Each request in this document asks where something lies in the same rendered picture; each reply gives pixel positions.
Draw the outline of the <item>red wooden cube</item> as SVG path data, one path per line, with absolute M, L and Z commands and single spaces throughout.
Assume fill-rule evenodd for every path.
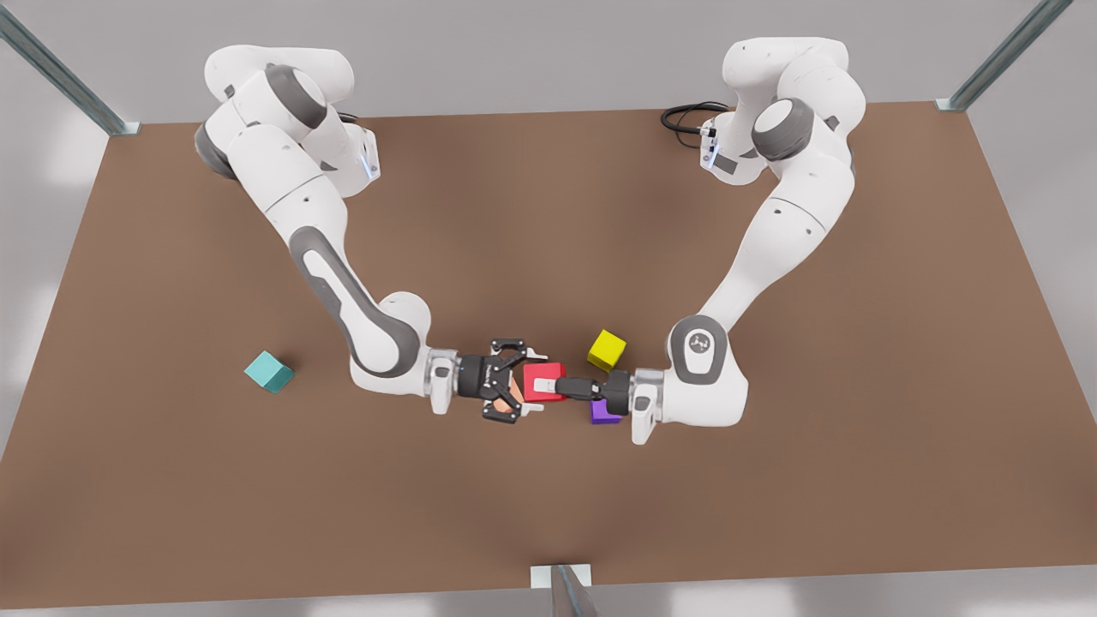
M 533 375 L 559 375 L 564 378 L 566 375 L 566 367 L 559 362 L 540 362 L 540 363 L 525 363 L 524 367 L 524 396 L 525 402 L 557 402 L 557 401 L 532 401 L 531 399 L 531 379 Z M 559 401 L 564 401 L 565 396 L 559 394 Z

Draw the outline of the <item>teal blue wooden cube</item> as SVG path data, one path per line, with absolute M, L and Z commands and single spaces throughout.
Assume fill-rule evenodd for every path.
M 294 378 L 295 371 L 264 349 L 244 368 L 244 374 L 265 392 L 278 394 Z

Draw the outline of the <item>silver frame post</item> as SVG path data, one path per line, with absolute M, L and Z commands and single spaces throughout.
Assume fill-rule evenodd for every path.
M 935 109 L 945 113 L 966 112 L 1074 2 L 1039 0 L 953 94 L 934 101 Z
M 590 594 L 591 565 L 530 566 L 531 588 L 551 590 L 552 617 L 602 617 Z
M 0 40 L 50 82 L 72 105 L 90 117 L 109 136 L 137 135 L 142 123 L 118 117 L 105 101 L 70 70 L 38 36 L 0 3 Z

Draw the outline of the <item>yellow wooden cube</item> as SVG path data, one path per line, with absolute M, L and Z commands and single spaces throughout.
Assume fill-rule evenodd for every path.
M 603 329 L 599 332 L 589 348 L 587 361 L 608 374 L 614 370 L 624 351 L 626 351 L 626 340 L 613 332 Z

